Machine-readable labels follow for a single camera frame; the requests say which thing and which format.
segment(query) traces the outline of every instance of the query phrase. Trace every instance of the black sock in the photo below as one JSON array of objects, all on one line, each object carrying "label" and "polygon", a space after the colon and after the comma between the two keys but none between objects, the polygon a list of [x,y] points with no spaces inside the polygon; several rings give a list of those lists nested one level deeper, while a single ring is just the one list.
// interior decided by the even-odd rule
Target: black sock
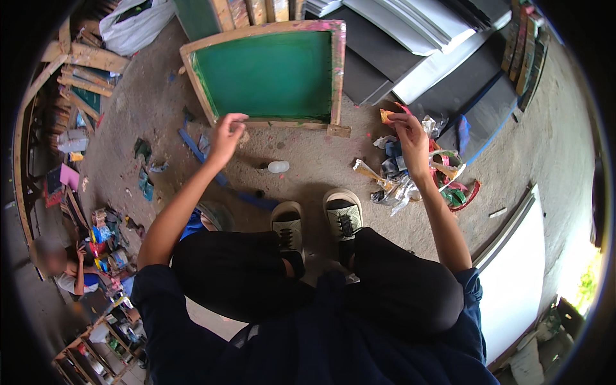
[{"label": "black sock", "polygon": [[306,273],[306,268],[304,267],[304,260],[302,259],[302,255],[299,253],[299,251],[281,251],[280,257],[289,261],[291,267],[293,268],[295,279],[300,279],[304,276],[304,274]]},{"label": "black sock", "polygon": [[355,239],[338,242],[338,262],[349,270],[349,262],[353,254],[355,254]]}]

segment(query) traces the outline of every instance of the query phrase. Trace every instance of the foot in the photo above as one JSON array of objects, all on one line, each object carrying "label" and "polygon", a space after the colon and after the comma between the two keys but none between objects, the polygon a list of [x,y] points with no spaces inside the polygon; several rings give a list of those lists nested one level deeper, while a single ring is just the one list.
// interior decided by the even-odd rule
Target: foot
[{"label": "foot", "polygon": [[302,246],[302,208],[297,202],[286,201],[280,203],[270,220],[270,228],[280,237],[281,251],[297,251],[305,261]]},{"label": "foot", "polygon": [[337,241],[355,239],[355,234],[363,227],[362,204],[357,195],[346,188],[326,192],[323,210]]}]

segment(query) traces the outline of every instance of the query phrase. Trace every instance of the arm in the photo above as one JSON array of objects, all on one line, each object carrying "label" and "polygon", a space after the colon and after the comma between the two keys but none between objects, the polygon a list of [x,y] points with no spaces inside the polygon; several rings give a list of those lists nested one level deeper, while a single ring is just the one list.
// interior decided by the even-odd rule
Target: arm
[{"label": "arm", "polygon": [[77,276],[75,277],[75,286],[73,288],[73,293],[76,296],[83,295],[83,257],[86,255],[86,251],[84,247],[77,248]]},{"label": "arm", "polygon": [[171,251],[205,188],[233,156],[246,127],[239,122],[247,118],[248,115],[242,113],[230,113],[218,122],[208,159],[150,226],[137,257],[138,269],[147,265],[169,265]]},{"label": "arm", "polygon": [[471,254],[453,214],[445,204],[439,189],[432,180],[428,166],[428,136],[421,123],[413,115],[396,113],[389,115],[390,126],[395,128],[402,144],[402,155],[408,173],[413,179],[426,207],[436,251],[440,263],[452,273],[472,267]]}]

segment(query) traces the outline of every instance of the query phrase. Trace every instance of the black pants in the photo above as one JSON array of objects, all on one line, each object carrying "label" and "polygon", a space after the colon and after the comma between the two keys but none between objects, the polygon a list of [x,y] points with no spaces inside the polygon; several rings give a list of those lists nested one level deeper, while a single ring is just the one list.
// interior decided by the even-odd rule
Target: black pants
[{"label": "black pants", "polygon": [[[201,231],[174,249],[172,269],[184,294],[211,311],[260,323],[309,305],[315,289],[285,275],[275,232]],[[438,262],[396,246],[371,228],[355,236],[360,282],[344,287],[344,309],[404,340],[453,326],[462,286]]]}]

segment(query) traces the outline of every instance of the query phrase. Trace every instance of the white plastic bag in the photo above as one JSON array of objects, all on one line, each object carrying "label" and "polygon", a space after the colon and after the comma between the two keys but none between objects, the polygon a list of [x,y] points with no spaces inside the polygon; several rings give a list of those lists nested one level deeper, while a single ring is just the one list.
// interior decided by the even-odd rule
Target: white plastic bag
[{"label": "white plastic bag", "polygon": [[175,15],[171,0],[153,0],[151,8],[116,23],[124,12],[143,2],[144,0],[121,0],[118,7],[100,21],[100,35],[108,50],[122,56],[134,54],[153,42]]}]

